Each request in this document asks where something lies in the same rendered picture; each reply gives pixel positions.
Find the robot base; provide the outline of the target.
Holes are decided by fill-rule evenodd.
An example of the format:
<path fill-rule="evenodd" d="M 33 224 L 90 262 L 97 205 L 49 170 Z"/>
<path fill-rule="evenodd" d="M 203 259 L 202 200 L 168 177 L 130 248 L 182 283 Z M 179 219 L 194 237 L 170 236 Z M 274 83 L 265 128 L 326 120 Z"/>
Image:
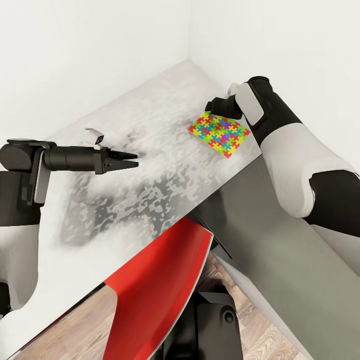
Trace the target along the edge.
<path fill-rule="evenodd" d="M 244 360 L 238 313 L 226 286 L 193 292 L 150 360 Z"/>

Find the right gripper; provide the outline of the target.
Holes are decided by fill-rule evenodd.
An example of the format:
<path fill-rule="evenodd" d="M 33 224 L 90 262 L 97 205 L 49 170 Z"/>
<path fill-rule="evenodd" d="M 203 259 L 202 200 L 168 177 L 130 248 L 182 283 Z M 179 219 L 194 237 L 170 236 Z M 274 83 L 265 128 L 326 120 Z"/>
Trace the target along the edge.
<path fill-rule="evenodd" d="M 207 103 L 205 111 L 210 111 L 212 116 L 221 116 L 228 119 L 241 120 L 243 114 L 234 115 L 229 111 L 228 103 L 231 97 L 227 97 L 227 99 L 215 97 L 212 101 Z"/>

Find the jigsaw puzzle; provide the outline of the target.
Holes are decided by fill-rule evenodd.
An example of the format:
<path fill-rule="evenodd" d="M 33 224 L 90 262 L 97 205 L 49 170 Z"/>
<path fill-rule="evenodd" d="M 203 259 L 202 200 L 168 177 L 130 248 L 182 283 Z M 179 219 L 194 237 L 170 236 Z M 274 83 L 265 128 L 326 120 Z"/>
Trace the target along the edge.
<path fill-rule="evenodd" d="M 219 154 L 229 159 L 251 133 L 233 118 L 204 114 L 188 129 Z"/>

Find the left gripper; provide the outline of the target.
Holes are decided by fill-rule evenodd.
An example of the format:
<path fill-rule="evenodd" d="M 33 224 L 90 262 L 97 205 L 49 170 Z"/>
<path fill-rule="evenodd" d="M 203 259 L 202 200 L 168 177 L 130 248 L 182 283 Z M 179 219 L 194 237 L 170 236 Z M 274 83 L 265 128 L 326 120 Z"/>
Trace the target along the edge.
<path fill-rule="evenodd" d="M 136 168 L 139 166 L 137 154 L 115 151 L 102 146 L 102 149 L 85 146 L 68 146 L 65 154 L 66 164 L 71 172 L 107 172 Z"/>

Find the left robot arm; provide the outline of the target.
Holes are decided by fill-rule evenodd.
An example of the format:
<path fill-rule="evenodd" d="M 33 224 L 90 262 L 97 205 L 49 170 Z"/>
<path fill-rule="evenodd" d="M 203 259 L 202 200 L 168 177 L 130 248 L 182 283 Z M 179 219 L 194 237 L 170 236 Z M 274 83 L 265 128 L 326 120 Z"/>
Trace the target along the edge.
<path fill-rule="evenodd" d="M 104 134 L 84 128 L 83 146 L 10 138 L 0 149 L 0 321 L 22 309 L 39 279 L 39 230 L 51 172 L 107 172 L 136 168 L 137 154 L 102 146 Z"/>

